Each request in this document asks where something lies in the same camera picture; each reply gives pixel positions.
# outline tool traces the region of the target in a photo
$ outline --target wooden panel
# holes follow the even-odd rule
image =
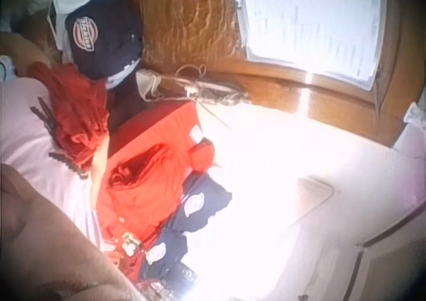
[[[144,16],[144,62],[207,63],[241,54],[233,0],[134,0]]]
[[[144,15],[144,64],[173,73],[183,64],[208,67],[208,75],[237,81],[254,103],[294,112],[304,72],[249,63],[241,48],[233,0],[134,0]],[[391,147],[411,101],[424,83],[422,0],[387,0],[387,20],[375,90],[314,76],[310,118]]]

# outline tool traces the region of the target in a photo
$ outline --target clothing pile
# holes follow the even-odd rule
[[[232,198],[206,173],[214,148],[199,124],[194,103],[158,103],[111,138],[97,214],[132,282],[165,280],[188,252],[184,233],[206,226]],[[137,238],[131,251],[127,234]]]
[[[51,103],[39,98],[31,110],[59,148],[50,156],[83,178],[108,135],[106,90],[140,61],[142,23],[129,0],[90,0],[65,25],[75,64],[50,69],[35,63],[29,69]],[[132,282],[178,286],[188,252],[185,234],[204,228],[232,199],[208,174],[213,160],[193,102],[157,102],[110,136],[96,222],[101,249]]]

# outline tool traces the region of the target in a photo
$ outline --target white wall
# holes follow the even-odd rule
[[[262,237],[256,237],[261,229],[267,232],[269,227],[278,233],[288,228],[292,219],[285,216],[292,215],[292,209],[281,197],[286,193],[285,183],[294,176],[314,176],[334,188],[329,200],[295,225],[300,228],[297,252],[276,279],[280,282],[270,300],[297,300],[294,297],[306,290],[316,294],[316,300],[323,300],[327,292],[321,291],[320,286],[326,284],[319,281],[321,284],[316,285],[312,276],[316,262],[324,256],[325,246],[335,251],[327,258],[337,260],[337,266],[326,262],[321,271],[331,267],[330,284],[341,286],[328,294],[326,300],[341,300],[355,262],[355,245],[401,220],[425,200],[425,161],[417,158],[424,158],[424,140],[416,141],[413,150],[409,146],[413,134],[405,134],[406,140],[399,143],[400,152],[385,148],[309,120],[308,99],[306,93],[301,95],[302,111],[297,115],[252,105],[208,106],[230,129],[198,107],[204,133],[215,144],[216,160],[232,179],[236,192],[240,190],[238,195],[271,201],[262,205],[261,199],[257,209],[240,211],[239,218],[253,219],[253,213],[259,218],[260,226],[251,232],[254,240]],[[246,293],[246,300],[259,298],[259,293],[255,289]]]

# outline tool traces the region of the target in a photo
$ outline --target navy blue cap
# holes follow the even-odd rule
[[[208,173],[193,172],[184,183],[184,198],[166,225],[179,232],[196,232],[208,219],[226,208],[232,194],[212,179]]]
[[[139,271],[139,279],[162,280],[186,253],[188,253],[186,237],[172,229],[163,228],[155,244],[144,256]]]
[[[92,80],[111,77],[142,55],[142,19],[130,0],[90,0],[65,21],[73,59]]]

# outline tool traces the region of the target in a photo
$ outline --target badge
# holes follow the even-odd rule
[[[204,205],[204,193],[191,196],[184,205],[184,211],[186,217],[189,217],[194,212],[199,211]]]
[[[73,27],[74,42],[78,48],[85,51],[95,51],[95,42],[98,39],[98,27],[88,18],[77,18]]]
[[[148,251],[148,253],[146,254],[146,261],[148,261],[148,263],[152,265],[154,262],[161,260],[162,257],[165,255],[166,244],[163,242],[158,246],[153,246],[151,250]]]

